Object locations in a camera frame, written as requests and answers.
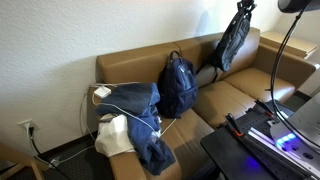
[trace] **white cloth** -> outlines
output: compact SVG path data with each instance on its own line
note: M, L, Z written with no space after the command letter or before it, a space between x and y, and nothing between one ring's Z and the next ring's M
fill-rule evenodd
M134 147L128 137L126 116L119 115L110 122L100 123L95 147L97 152L107 157L133 150Z

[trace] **floor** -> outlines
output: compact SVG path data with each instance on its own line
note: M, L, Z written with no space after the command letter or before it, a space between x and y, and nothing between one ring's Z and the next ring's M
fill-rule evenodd
M296 111L298 110L308 99L296 94L290 98L285 105L290 109ZM91 138L86 138L78 143L73 143L71 147L68 147L60 152L51 153L49 159L54 157L59 157L60 160L64 160L72 155L80 152L81 150L88 148L88 150L83 151L78 156L60 164L58 168L63 171L70 179L76 180L89 180L89 179L113 179L112 171L110 170L110 164L107 158L95 151L92 147L94 141ZM54 169L43 172L45 179L47 180L57 180L57 179L67 179L62 176L59 172ZM29 180L35 179L33 172L30 168L25 168L20 172L16 173L10 180Z

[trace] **navy backpack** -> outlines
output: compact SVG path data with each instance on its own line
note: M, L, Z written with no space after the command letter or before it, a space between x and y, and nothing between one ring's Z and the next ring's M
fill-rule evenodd
M161 116L180 118L181 114L194 105L198 86L196 74L190 61L180 57L177 51L170 53L158 89L160 101L156 104Z

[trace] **clothing pile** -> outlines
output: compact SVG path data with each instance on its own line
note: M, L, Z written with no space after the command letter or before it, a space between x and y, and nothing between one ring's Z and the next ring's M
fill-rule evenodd
M96 109L100 116L112 113L127 117L129 139L142 166L153 175L160 175L175 162L170 148L160 138L160 119L155 106L159 100L155 83L133 83L118 86Z

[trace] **blue light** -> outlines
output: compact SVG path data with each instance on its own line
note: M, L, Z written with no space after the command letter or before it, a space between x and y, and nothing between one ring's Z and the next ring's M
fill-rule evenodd
M288 138L289 138L289 139L294 139L294 138L296 138L296 135L294 135L294 134L291 133L291 134L288 135Z
M280 145L280 144L282 144L282 143L283 143L283 140L282 140L282 139L278 139L278 140L277 140L277 144Z
M289 141L289 138L287 136L282 138L283 141Z

